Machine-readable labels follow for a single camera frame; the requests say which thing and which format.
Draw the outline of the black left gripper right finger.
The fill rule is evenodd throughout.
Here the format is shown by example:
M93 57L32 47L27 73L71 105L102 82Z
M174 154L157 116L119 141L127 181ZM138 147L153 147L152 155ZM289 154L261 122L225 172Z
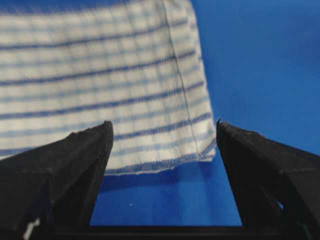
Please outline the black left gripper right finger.
M222 121L216 142L242 222L238 237L319 239L317 154Z

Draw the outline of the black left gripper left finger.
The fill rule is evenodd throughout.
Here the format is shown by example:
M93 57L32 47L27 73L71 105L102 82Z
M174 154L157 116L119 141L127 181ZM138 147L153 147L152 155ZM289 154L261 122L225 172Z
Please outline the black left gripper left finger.
M110 121L0 162L0 237L27 239L38 223L87 227L114 142Z

